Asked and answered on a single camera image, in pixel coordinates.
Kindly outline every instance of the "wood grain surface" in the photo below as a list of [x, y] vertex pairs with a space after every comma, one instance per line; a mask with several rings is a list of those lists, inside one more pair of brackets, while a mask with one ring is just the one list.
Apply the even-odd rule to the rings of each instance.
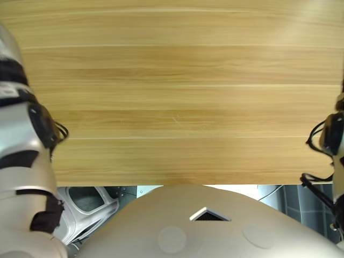
[[2, 0], [37, 97], [70, 130], [59, 185], [292, 184], [333, 112], [342, 0]]

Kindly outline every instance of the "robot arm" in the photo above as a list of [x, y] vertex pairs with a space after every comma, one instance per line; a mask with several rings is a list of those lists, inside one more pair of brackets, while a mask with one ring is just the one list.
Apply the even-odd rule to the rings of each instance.
[[28, 86], [14, 38], [0, 24], [0, 258], [67, 257], [51, 236], [63, 210], [51, 156], [62, 140]]

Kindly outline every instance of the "black cable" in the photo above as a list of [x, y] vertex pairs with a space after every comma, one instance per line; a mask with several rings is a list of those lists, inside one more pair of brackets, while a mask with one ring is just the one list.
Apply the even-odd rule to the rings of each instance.
[[267, 195], [263, 196], [262, 198], [260, 198], [258, 201], [260, 202], [261, 200], [268, 198], [269, 196], [273, 195], [275, 192], [277, 192], [279, 189], [281, 189], [282, 187], [284, 187], [284, 184], [276, 187], [271, 193], [268, 193]]
[[302, 182], [302, 186], [303, 187], [307, 187], [309, 190], [311, 190], [311, 192], [317, 197], [319, 198], [330, 210], [332, 213], [334, 213], [334, 204], [333, 201], [326, 196], [323, 192], [321, 192], [318, 188], [316, 188], [312, 183], [311, 180], [308, 179], [307, 177], [311, 176], [312, 179], [311, 180], [316, 180], [319, 179], [318, 177], [312, 176], [310, 174], [307, 173], [303, 173], [300, 180]]
[[64, 140], [66, 140], [68, 138], [69, 131], [64, 125], [60, 124], [59, 122], [54, 121], [54, 123], [63, 136], [63, 138], [60, 140], [60, 142], [63, 142]]
[[320, 122], [318, 125], [316, 125], [316, 126], [312, 129], [312, 131], [311, 131], [311, 133], [310, 133], [310, 136], [308, 137], [308, 139], [307, 139], [307, 141], [306, 141], [306, 144], [308, 144], [308, 146], [309, 146], [312, 150], [314, 150], [314, 151], [316, 151], [316, 152], [323, 153], [323, 154], [329, 156], [330, 158], [332, 158], [331, 155], [329, 155], [328, 153], [326, 153], [326, 152], [324, 152], [323, 150], [319, 149], [319, 148], [318, 148], [317, 146], [315, 146], [314, 143], [313, 143], [313, 137], [314, 137], [314, 135], [316, 135], [317, 133], [319, 133], [319, 132], [321, 132], [321, 131], [323, 130], [323, 129], [319, 129], [319, 130], [318, 130], [318, 128], [319, 128], [321, 125], [323, 125], [324, 123], [325, 123], [325, 121], [322, 121], [322, 122]]

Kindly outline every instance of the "wooden tabletop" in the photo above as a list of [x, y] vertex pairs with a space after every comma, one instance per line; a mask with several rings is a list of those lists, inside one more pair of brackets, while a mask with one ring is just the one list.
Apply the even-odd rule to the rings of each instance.
[[342, 0], [1, 1], [31, 87], [70, 130], [59, 185], [291, 184], [333, 112]]

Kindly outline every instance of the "vent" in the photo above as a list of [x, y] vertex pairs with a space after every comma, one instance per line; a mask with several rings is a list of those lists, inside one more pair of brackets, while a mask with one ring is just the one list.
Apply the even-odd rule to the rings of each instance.
[[226, 216], [204, 207], [190, 217], [191, 221], [231, 221]]

